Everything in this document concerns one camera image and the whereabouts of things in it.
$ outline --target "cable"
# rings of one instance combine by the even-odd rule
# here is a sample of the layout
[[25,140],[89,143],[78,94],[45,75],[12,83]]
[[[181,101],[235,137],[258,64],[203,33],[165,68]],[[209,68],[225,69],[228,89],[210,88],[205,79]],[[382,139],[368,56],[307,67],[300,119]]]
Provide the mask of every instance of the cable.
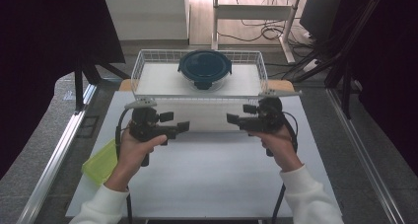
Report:
[[292,39],[288,38],[288,41],[291,41],[290,44],[304,45],[304,46],[309,47],[309,48],[313,48],[314,47],[312,44],[305,44],[305,43],[298,42],[298,40],[296,39],[296,37],[293,34],[292,30],[290,30],[289,32],[290,32],[290,34],[292,35],[292,37],[294,39],[294,40],[292,40]]
[[297,74],[299,74],[302,70],[304,70],[304,68],[305,67],[301,67],[300,69],[298,69],[294,74],[293,74],[293,76],[292,76],[292,82],[294,82],[295,81],[295,76],[297,75]]
[[279,74],[284,74],[284,73],[286,73],[286,72],[279,72],[279,73],[275,73],[275,74],[272,74],[272,75],[267,75],[267,78],[272,78],[274,76],[277,76]]
[[265,26],[265,25],[280,23],[280,22],[283,22],[283,20],[272,21],[270,23],[267,23],[267,20],[264,20],[264,24],[245,24],[243,20],[241,20],[241,22],[244,26],[259,27],[259,26]]
[[243,38],[238,38],[238,37],[234,37],[234,36],[231,36],[231,35],[220,34],[219,32],[218,32],[218,35],[222,36],[222,37],[230,37],[230,38],[234,38],[234,39],[238,39],[238,40],[242,40],[242,41],[254,41],[254,40],[262,37],[262,35],[260,35],[259,37],[256,37],[256,38],[253,38],[253,39],[243,39]]
[[305,58],[305,57],[307,57],[309,54],[306,54],[306,55],[301,55],[301,54],[299,54],[297,51],[296,51],[296,49],[297,48],[311,48],[310,46],[308,46],[308,45],[294,45],[293,47],[292,47],[292,52],[294,53],[294,54],[296,54],[296,55],[298,55],[299,57],[302,57],[302,58]]
[[[275,33],[275,36],[274,36],[274,37],[268,37],[268,36],[266,36],[266,35],[265,35],[265,33],[267,33],[267,32],[274,32],[274,33]],[[264,38],[266,38],[266,39],[270,39],[270,40],[272,40],[272,39],[277,39],[277,38],[279,38],[281,35],[283,35],[283,31],[282,31],[282,30],[277,29],[276,27],[274,27],[274,28],[270,28],[269,26],[265,26],[265,27],[263,27],[263,28],[261,29],[261,35],[262,35]]]
[[[298,122],[296,121],[295,117],[293,115],[291,115],[290,113],[288,113],[288,112],[283,112],[283,113],[290,115],[292,117],[292,119],[295,121],[295,124],[296,124],[296,132],[295,132],[292,125],[289,123],[289,120],[287,120],[287,118],[285,117],[284,125],[289,130],[290,136],[292,137],[292,146],[293,146],[293,149],[296,153],[298,151],[298,133],[299,133]],[[279,213],[280,205],[282,204],[283,197],[285,195],[285,190],[286,190],[286,187],[285,187],[284,184],[282,184],[282,187],[280,189],[279,197],[277,198],[276,205],[274,206],[273,215],[271,216],[271,224],[276,224],[277,214]]]
[[335,50],[339,48],[341,45],[341,41],[346,36],[348,30],[357,22],[360,18],[361,14],[363,13],[364,8],[366,8],[366,4],[363,4],[354,11],[350,19],[347,23],[341,27],[332,37],[327,39],[324,42],[316,42],[313,45],[314,50],[319,51],[320,53],[328,53],[329,51]]
[[301,61],[299,61],[298,64],[295,65],[294,68],[290,69],[288,72],[285,73],[285,75],[282,76],[282,80],[286,78],[286,76],[294,71],[297,71],[301,66],[303,66],[309,59],[314,59],[318,55],[318,52],[312,51],[310,52],[306,57],[304,57]]
[[[117,124],[116,127],[116,132],[115,132],[115,142],[116,142],[116,158],[119,159],[119,154],[120,154],[120,144],[121,144],[121,138],[120,138],[120,132],[123,130],[121,128],[122,126],[122,122],[123,122],[123,118],[125,117],[126,113],[129,111],[130,109],[125,109],[123,111],[123,113],[120,115],[119,118],[119,123]],[[130,194],[128,194],[128,196],[126,197],[126,207],[127,207],[127,211],[128,211],[128,221],[129,224],[133,223],[133,218],[132,218],[132,200],[130,197]]]
[[264,65],[271,65],[271,66],[283,66],[283,67],[293,67],[293,64],[274,64],[274,63],[264,63]]

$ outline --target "white table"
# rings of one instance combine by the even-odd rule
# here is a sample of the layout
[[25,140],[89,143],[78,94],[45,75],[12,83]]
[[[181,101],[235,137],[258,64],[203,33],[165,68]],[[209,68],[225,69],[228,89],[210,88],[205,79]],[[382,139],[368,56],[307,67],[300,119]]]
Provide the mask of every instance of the white table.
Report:
[[[113,138],[124,105],[133,100],[131,92],[114,94],[92,155]],[[300,158],[335,199],[299,97],[281,100],[283,111],[291,113],[299,124]],[[196,121],[193,114],[177,117],[175,112],[174,117],[190,120],[191,124]],[[133,216],[144,219],[266,219],[273,213],[282,185],[279,171],[274,159],[265,155],[259,139],[248,137],[238,128],[224,132],[191,129],[178,135],[176,140],[170,140],[168,146],[157,147],[150,156],[150,165],[141,168],[132,179],[129,186]],[[76,215],[81,204],[90,200],[97,189],[83,176],[66,215]],[[278,215],[292,216],[285,200]]]

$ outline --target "wall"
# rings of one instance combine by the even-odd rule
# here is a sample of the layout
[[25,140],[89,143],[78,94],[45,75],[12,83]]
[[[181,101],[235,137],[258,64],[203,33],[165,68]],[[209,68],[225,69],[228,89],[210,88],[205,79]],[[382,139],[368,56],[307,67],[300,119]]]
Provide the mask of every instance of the wall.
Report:
[[188,0],[105,0],[120,40],[188,39]]

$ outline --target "gray floor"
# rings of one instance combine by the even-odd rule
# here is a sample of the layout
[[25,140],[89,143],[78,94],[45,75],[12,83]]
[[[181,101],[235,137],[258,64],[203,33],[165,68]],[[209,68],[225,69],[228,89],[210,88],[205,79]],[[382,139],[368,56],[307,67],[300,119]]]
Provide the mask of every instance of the gray floor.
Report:
[[[136,54],[141,48],[208,48],[207,45],[172,44],[168,42],[123,42],[126,64],[115,64],[130,74]],[[264,61],[284,64],[285,58],[280,47],[258,46],[223,46],[222,49],[253,49],[263,53]],[[120,79],[98,67],[104,80],[95,95],[94,107],[87,116],[97,120],[97,128],[104,119],[104,114],[112,97],[112,91],[119,86]],[[268,66],[268,74],[288,70],[289,67]],[[345,223],[389,223],[379,199],[369,179],[357,159],[335,113],[335,109],[323,88],[326,71],[295,85],[302,90],[301,100],[308,116],[313,136],[324,161],[329,178],[334,188],[338,203],[344,215]],[[34,132],[25,150],[17,159],[7,175],[0,181],[0,223],[16,223],[25,207],[34,187],[45,168],[62,132],[71,117],[74,108],[74,79],[67,75],[56,83],[55,97],[39,127]],[[385,183],[389,187],[405,223],[418,223],[418,179],[408,168],[405,161],[365,112],[356,94],[351,96],[350,109],[352,122],[364,141],[367,150]],[[81,177],[81,164],[90,155],[95,138],[99,132],[88,126],[78,131],[74,146],[70,149],[61,172],[52,186],[49,196],[39,213],[36,223],[65,223],[63,218],[71,200],[75,186]]]

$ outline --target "white panel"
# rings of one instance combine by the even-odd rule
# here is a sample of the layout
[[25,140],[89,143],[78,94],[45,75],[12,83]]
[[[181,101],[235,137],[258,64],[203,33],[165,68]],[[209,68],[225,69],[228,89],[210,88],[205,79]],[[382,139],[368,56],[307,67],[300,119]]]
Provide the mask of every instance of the white panel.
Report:
[[[133,101],[131,92],[114,94],[92,154],[113,138],[124,105]],[[287,97],[282,103],[284,111],[298,121],[301,160],[335,199],[301,100]],[[123,124],[129,119],[127,114]],[[185,132],[170,140],[168,146],[156,147],[150,165],[141,168],[131,181],[133,215],[149,219],[269,218],[282,185],[279,171],[256,137],[243,132]],[[83,176],[67,216],[78,214],[81,204],[96,191],[93,182]],[[284,200],[279,216],[291,215]]]
[[188,0],[105,1],[120,40],[188,39]]

